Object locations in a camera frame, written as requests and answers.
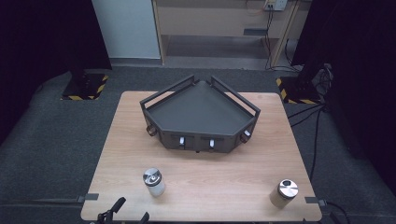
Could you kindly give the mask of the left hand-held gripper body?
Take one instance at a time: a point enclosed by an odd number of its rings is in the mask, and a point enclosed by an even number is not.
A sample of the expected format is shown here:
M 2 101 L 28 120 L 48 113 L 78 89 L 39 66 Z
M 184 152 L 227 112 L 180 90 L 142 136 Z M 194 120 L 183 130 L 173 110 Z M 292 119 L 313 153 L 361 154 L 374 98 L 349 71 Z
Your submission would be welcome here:
M 96 220 L 90 224 L 113 224 L 113 212 L 108 210 L 104 213 L 99 213 Z

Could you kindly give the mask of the white powder spice jar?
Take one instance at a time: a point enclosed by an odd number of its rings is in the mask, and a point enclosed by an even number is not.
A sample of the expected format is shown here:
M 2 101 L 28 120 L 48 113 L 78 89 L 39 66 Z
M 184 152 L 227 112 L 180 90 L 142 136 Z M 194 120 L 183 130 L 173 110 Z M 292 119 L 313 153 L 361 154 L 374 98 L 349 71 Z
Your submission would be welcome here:
M 147 169 L 145 173 L 143 173 L 143 181 L 148 188 L 148 192 L 153 197 L 159 197 L 164 193 L 165 184 L 159 169 L 154 167 Z

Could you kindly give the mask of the brown powder spice jar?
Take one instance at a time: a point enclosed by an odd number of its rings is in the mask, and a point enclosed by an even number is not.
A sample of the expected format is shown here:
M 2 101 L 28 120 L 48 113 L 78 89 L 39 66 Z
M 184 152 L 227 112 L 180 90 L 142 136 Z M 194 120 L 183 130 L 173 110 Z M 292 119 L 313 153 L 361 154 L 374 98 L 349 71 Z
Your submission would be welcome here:
M 297 196 L 298 192 L 298 185 L 293 180 L 283 179 L 270 193 L 270 202 L 277 208 L 284 208 Z

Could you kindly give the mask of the dark grey corner shelf rack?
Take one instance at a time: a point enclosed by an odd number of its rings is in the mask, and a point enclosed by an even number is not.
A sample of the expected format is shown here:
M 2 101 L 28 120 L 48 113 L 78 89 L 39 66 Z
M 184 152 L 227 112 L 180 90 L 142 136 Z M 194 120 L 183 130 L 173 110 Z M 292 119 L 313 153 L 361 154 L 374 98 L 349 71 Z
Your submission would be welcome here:
M 261 110 L 216 77 L 193 76 L 140 101 L 147 132 L 164 147 L 229 153 L 252 136 Z

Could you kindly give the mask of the grey tape strip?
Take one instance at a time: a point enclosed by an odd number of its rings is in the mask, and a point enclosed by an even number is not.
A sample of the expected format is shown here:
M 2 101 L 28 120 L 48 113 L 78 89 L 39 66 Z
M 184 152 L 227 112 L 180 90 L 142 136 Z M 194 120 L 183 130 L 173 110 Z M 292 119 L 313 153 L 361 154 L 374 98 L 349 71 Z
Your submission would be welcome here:
M 306 203 L 314 203 L 317 204 L 319 207 L 326 206 L 327 202 L 322 199 L 318 199 L 317 197 L 305 197 Z
M 80 195 L 77 197 L 78 203 L 84 203 L 85 201 L 97 201 L 99 198 L 98 193 L 87 193 L 85 195 Z

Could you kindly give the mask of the black stand base striped edge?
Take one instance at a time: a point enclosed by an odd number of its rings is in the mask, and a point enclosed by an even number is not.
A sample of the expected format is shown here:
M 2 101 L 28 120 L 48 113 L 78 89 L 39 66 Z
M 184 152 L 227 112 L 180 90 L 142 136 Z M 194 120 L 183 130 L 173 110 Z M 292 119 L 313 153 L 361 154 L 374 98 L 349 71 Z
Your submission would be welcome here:
M 278 77 L 276 84 L 285 104 L 319 104 L 320 96 L 311 81 L 300 83 L 297 77 Z
M 86 74 L 84 79 L 77 82 L 72 78 L 62 93 L 62 100 L 95 100 L 102 93 L 108 76 L 104 74 Z

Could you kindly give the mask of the black curtain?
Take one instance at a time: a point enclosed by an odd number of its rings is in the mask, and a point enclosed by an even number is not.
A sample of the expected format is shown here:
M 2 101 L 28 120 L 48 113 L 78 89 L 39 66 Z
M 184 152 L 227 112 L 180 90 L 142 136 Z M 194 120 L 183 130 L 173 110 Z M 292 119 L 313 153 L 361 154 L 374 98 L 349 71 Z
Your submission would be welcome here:
M 305 82 L 332 66 L 336 126 L 396 196 L 396 0 L 312 0 L 292 62 Z
M 0 145 L 39 85 L 110 67 L 92 0 L 0 0 Z

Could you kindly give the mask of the white panel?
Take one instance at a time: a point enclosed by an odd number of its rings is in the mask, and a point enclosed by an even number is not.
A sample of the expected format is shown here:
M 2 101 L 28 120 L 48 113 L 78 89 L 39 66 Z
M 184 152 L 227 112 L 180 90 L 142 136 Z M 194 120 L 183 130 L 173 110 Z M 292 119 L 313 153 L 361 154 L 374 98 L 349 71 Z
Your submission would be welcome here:
M 152 0 L 92 0 L 113 59 L 160 59 Z

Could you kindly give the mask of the wooden shelf unit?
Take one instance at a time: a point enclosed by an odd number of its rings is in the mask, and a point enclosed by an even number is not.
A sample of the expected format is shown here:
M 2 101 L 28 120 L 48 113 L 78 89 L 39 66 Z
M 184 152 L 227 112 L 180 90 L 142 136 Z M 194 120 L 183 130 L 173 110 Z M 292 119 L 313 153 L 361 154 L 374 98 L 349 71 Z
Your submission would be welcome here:
M 277 62 L 289 38 L 297 39 L 312 0 L 288 0 L 283 11 L 265 10 L 266 0 L 152 0 L 161 60 L 166 61 L 172 38 L 257 38 L 265 47 L 269 67 Z M 263 28 L 268 35 L 243 35 Z

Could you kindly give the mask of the white power strip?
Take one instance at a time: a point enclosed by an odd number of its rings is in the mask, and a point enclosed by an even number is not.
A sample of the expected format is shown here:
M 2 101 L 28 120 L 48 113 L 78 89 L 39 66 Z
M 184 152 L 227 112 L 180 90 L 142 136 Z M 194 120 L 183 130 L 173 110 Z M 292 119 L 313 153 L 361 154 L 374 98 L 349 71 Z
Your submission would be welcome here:
M 288 0 L 266 0 L 264 9 L 268 11 L 283 11 Z

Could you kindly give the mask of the grey flat bracket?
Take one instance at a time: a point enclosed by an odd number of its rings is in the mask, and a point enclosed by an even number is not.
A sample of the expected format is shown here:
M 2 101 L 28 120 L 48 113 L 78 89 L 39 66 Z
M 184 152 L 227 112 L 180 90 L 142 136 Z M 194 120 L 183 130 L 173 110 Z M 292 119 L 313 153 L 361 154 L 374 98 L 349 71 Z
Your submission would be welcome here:
M 263 28 L 246 28 L 243 35 L 268 35 L 268 30 Z

